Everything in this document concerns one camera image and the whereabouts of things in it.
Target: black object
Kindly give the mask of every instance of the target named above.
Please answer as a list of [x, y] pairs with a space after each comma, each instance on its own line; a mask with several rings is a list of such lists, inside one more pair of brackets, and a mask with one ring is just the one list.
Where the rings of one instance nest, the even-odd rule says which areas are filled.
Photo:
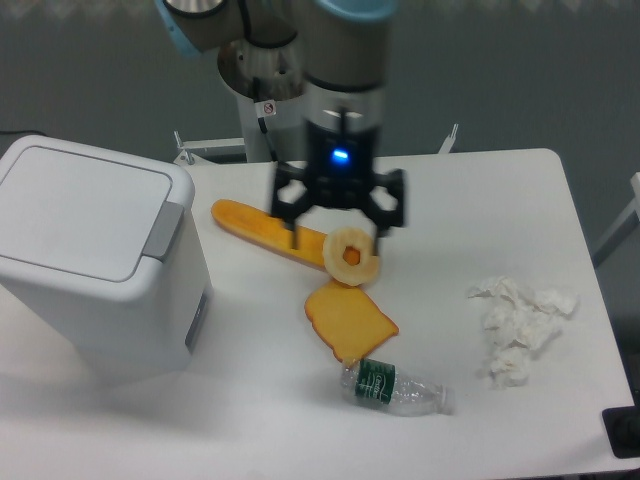
[[640, 468], [635, 470], [629, 470], [627, 473], [618, 477], [616, 480], [631, 480], [632, 478], [638, 478], [640, 476]]
[[618, 458], [640, 457], [640, 410], [608, 408], [602, 412], [613, 454]]
[[205, 290], [202, 293], [202, 297], [200, 297], [200, 302], [198, 302], [196, 314], [193, 316], [193, 321], [191, 322], [191, 326], [189, 327], [187, 336], [184, 339], [184, 344], [187, 346], [187, 349], [191, 354], [193, 354], [193, 350], [196, 346], [196, 340], [198, 340], [198, 336], [200, 335], [200, 330], [202, 329], [202, 324], [204, 323], [203, 320], [205, 318], [208, 304], [209, 297], [207, 296], [207, 291]]
[[[375, 225], [375, 252], [378, 239], [391, 227], [402, 227], [404, 218], [404, 170], [386, 174], [373, 171], [373, 151], [377, 128], [348, 132], [346, 112], [342, 111], [338, 131], [327, 130], [311, 122], [306, 124], [307, 165], [297, 168], [277, 163], [271, 197], [271, 216], [281, 218], [293, 232], [296, 245], [296, 219], [313, 206], [342, 210], [359, 209]], [[292, 203], [280, 199], [279, 192], [292, 181], [300, 181], [306, 191]], [[386, 189], [396, 200], [393, 209], [383, 209], [372, 196], [376, 187]]]
[[0, 130], [0, 135], [41, 135], [46, 137], [47, 134], [40, 130]]

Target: toy bread slice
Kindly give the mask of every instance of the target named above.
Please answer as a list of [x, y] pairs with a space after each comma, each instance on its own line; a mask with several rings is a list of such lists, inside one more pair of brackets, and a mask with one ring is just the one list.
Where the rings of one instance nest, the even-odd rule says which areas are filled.
[[339, 361], [366, 357], [399, 331], [361, 289], [334, 280], [313, 292], [304, 310]]
[[326, 235], [305, 227], [297, 227], [298, 248], [291, 248], [292, 233], [283, 227], [282, 220], [233, 200], [218, 200], [211, 207], [211, 215], [222, 228], [261, 247], [294, 260], [324, 268], [322, 245]]

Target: black cable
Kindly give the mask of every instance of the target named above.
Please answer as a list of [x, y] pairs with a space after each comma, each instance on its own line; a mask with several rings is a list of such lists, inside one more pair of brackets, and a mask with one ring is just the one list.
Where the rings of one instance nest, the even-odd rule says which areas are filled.
[[242, 28], [244, 30], [244, 38], [251, 38], [251, 17], [249, 16], [249, 8], [246, 0], [238, 0], [238, 8], [240, 9], [240, 17], [242, 18]]
[[[253, 103], [258, 103], [260, 101], [260, 79], [258, 77], [253, 77], [252, 90]], [[271, 161], [279, 163], [280, 160], [278, 159], [276, 148], [273, 145], [273, 141], [271, 140], [271, 135], [269, 135], [267, 122], [265, 122], [264, 117], [258, 117], [258, 126], [260, 127], [260, 131], [262, 132], [262, 135], [264, 135], [264, 139], [267, 142], [267, 148], [269, 149]]]
[[46, 133], [40, 130], [0, 130], [0, 135], [42, 135], [48, 137]]

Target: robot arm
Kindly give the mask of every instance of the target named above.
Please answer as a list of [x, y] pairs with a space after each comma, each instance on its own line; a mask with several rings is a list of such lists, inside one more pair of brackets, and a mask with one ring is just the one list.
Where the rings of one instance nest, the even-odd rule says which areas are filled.
[[[297, 218], [313, 206], [356, 208], [376, 225], [376, 240], [404, 225], [404, 172], [379, 174], [373, 168], [396, 0], [156, 2], [199, 51], [240, 38], [259, 49], [280, 48], [299, 33], [306, 78], [306, 166], [277, 164], [272, 216], [295, 233]], [[279, 192], [292, 181], [300, 181], [305, 191], [288, 203]], [[395, 208], [376, 203], [376, 187], [395, 198]]]

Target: crumpled tissue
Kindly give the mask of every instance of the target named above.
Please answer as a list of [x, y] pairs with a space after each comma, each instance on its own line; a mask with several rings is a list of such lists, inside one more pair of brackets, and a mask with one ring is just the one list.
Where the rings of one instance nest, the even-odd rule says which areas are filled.
[[578, 305], [577, 295], [560, 290], [533, 290], [506, 276], [482, 281], [469, 298], [491, 298], [482, 322], [491, 345], [489, 374], [497, 388], [520, 386], [529, 378], [530, 357], [562, 331]]

